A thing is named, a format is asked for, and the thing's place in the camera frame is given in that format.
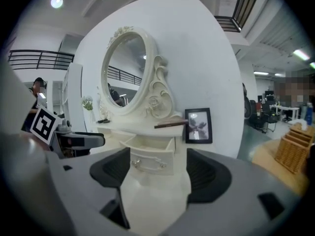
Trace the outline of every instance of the round ceiling light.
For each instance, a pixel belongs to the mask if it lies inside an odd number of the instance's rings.
[[[60,8],[63,4],[63,0],[51,0],[50,2],[51,6],[53,6],[55,9]]]

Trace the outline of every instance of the light fixture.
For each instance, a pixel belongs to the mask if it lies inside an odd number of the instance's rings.
[[[39,95],[40,95],[40,97],[42,97],[43,99],[46,99],[46,96],[45,96],[42,92],[40,92]]]
[[[52,7],[54,7],[55,9],[58,9],[62,6],[63,4],[63,0],[51,0],[50,4]]]
[[[254,72],[254,74],[258,74],[258,75],[268,75],[269,73],[265,73],[265,72]]]
[[[305,53],[303,53],[301,50],[295,50],[293,52],[293,54],[295,54],[296,56],[300,57],[302,60],[308,60],[310,59],[309,56],[307,56]]]

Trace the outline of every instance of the picture frame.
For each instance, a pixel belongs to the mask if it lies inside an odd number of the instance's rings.
[[[210,108],[185,109],[186,143],[187,144],[211,144],[212,125]]]

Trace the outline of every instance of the drawer front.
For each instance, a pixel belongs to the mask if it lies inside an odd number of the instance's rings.
[[[173,175],[173,152],[130,151],[131,166],[140,171],[157,175]]]

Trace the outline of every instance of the photo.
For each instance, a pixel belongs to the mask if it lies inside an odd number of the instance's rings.
[[[189,139],[209,139],[207,112],[189,113]]]

